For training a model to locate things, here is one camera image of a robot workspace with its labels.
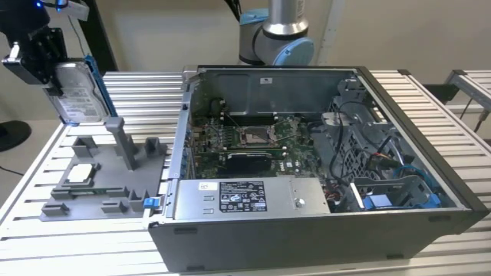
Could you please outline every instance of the power supply label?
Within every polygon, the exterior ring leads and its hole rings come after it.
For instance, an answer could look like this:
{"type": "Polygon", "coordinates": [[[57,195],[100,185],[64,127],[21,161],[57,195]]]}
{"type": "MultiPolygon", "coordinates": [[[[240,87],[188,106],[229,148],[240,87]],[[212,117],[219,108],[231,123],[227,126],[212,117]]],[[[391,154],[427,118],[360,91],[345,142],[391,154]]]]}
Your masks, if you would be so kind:
{"type": "Polygon", "coordinates": [[[220,182],[220,211],[265,212],[267,193],[263,181],[220,182]]]}

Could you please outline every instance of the blue cable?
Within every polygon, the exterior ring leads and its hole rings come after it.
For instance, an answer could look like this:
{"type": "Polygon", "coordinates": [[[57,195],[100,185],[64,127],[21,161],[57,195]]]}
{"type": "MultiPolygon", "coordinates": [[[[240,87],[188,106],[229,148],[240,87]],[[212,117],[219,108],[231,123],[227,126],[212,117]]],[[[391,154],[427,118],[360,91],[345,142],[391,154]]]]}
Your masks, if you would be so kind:
{"type": "Polygon", "coordinates": [[[430,179],[430,177],[428,177],[428,175],[420,170],[420,169],[418,169],[415,166],[412,166],[412,165],[404,165],[404,166],[402,166],[402,167],[399,167],[399,168],[396,168],[395,170],[394,170],[394,174],[392,174],[392,177],[394,178],[396,178],[396,176],[398,176],[398,174],[399,174],[399,172],[400,172],[400,170],[403,170],[404,168],[411,168],[411,169],[414,169],[422,176],[423,176],[423,178],[424,178],[424,182],[427,182],[427,184],[428,184],[428,186],[430,187],[432,187],[432,181],[431,181],[431,179],[430,179]]]}

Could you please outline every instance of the small circuit board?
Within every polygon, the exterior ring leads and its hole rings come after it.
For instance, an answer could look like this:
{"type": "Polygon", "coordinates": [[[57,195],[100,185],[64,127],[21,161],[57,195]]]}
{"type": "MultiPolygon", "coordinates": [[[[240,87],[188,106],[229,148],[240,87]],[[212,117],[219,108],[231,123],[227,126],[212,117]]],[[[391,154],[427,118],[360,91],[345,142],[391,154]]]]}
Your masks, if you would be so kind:
{"type": "Polygon", "coordinates": [[[271,125],[240,125],[240,120],[229,119],[232,124],[216,118],[196,120],[192,148],[197,179],[325,178],[301,117],[277,116],[271,125]]]}

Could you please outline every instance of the black stand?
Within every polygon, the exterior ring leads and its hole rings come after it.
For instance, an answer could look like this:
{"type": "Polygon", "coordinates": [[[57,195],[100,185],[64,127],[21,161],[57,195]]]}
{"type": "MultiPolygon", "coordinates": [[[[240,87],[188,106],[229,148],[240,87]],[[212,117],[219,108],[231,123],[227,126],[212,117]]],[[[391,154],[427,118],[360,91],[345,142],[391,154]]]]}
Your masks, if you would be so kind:
{"type": "Polygon", "coordinates": [[[21,121],[0,123],[0,152],[15,148],[31,136],[31,126],[21,121]]]}

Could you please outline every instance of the open computer chassis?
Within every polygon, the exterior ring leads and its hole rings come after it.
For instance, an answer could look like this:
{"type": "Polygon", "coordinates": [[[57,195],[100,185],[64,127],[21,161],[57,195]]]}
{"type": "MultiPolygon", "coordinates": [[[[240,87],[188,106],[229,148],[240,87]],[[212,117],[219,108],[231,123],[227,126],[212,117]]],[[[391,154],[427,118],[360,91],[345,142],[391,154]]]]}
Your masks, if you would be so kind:
{"type": "Polygon", "coordinates": [[[201,66],[164,209],[171,271],[410,258],[488,213],[364,67],[201,66]]]}

